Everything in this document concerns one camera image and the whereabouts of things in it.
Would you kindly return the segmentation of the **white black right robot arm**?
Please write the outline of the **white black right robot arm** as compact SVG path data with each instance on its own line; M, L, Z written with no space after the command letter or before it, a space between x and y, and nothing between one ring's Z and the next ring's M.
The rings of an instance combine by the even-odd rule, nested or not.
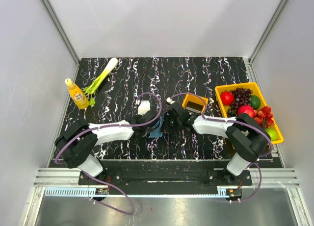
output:
M167 104L165 122L169 130L186 130L229 139L236 153L223 173L227 184L236 184L245 168L257 161L265 148L271 145L268 133L245 113L235 118L217 118L190 114L181 104L170 98L167 99Z

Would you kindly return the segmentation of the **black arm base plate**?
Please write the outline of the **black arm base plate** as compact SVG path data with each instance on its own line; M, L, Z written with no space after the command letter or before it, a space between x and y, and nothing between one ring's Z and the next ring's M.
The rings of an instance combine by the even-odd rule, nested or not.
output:
M227 160L102 160L97 176L114 185L127 183L200 183L211 186L251 186L250 172L227 172Z

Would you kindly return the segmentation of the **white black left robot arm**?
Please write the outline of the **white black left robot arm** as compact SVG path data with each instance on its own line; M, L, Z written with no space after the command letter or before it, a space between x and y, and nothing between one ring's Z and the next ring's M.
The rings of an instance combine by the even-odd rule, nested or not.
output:
M93 148L108 142L143 137L157 128L159 120L159 113L147 111L143 115L116 123L92 124L77 121L55 140L57 155L54 161L56 164L64 163L69 169L78 168L87 173L95 184L102 184L106 172L100 161L93 156Z

